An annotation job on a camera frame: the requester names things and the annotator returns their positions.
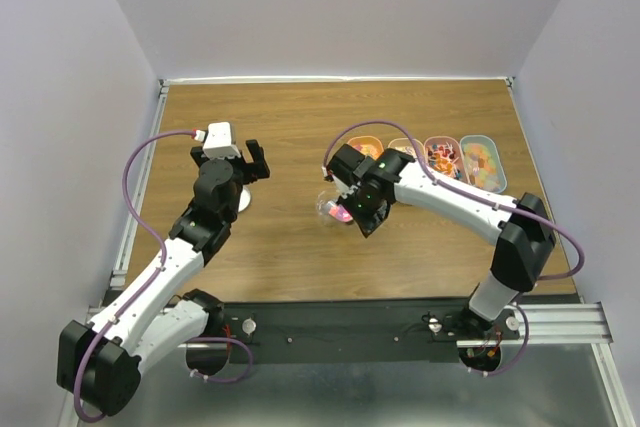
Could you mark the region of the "silver metal scoop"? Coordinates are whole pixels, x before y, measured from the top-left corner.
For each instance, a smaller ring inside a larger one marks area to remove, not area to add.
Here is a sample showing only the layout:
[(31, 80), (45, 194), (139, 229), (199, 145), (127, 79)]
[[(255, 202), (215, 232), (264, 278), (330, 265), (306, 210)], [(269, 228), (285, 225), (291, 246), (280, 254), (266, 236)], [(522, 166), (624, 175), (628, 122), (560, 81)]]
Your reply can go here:
[(342, 205), (339, 205), (336, 200), (326, 201), (322, 207), (322, 211), (340, 223), (352, 224), (354, 222), (351, 214)]

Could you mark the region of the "clear glass jar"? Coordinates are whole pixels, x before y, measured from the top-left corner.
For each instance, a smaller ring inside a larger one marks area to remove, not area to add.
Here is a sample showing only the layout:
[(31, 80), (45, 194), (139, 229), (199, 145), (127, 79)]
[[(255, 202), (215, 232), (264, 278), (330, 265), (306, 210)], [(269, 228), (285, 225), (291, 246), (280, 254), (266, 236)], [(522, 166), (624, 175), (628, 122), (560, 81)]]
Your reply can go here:
[(334, 189), (322, 191), (316, 200), (319, 220), (326, 226), (347, 226), (353, 223), (351, 214), (338, 204), (339, 193)]

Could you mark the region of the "orange tray star candies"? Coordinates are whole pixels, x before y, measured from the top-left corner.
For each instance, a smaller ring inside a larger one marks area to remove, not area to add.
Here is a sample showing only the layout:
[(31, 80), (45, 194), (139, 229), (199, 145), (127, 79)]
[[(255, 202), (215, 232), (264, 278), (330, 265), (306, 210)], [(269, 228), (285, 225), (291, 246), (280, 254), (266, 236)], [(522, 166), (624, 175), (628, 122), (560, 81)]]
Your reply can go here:
[(347, 141), (347, 144), (364, 156), (377, 159), (384, 151), (382, 142), (375, 136), (356, 136)]

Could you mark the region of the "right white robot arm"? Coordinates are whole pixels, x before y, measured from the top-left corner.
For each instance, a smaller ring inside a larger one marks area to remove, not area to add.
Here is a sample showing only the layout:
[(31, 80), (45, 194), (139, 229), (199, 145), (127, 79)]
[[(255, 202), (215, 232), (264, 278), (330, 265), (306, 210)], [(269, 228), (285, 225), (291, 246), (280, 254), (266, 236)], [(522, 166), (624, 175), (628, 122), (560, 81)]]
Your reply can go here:
[(378, 158), (342, 145), (323, 167), (339, 192), (337, 202), (364, 236), (388, 218), (394, 203), (439, 214), (470, 229), (494, 248), (487, 277), (451, 322), (474, 339), (496, 327), (506, 306), (531, 291), (555, 247), (543, 201), (482, 191), (423, 166), (413, 156), (388, 148)]

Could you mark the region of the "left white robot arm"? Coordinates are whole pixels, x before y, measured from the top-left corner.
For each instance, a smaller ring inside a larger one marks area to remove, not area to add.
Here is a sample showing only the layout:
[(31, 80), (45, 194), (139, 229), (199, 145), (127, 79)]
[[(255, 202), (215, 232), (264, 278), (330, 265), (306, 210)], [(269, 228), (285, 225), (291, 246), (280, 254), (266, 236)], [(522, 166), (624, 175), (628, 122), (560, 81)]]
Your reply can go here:
[(85, 423), (121, 412), (144, 374), (183, 342), (220, 344), (227, 355), (241, 349), (254, 360), (248, 345), (231, 336), (215, 297), (191, 291), (169, 313), (162, 311), (229, 239), (243, 188), (270, 176), (257, 140), (247, 141), (246, 159), (232, 141), (215, 144), (202, 130), (190, 135), (199, 143), (191, 150), (198, 166), (193, 197), (159, 241), (159, 252), (107, 307), (84, 323), (70, 322), (60, 334), (56, 382), (72, 394)]

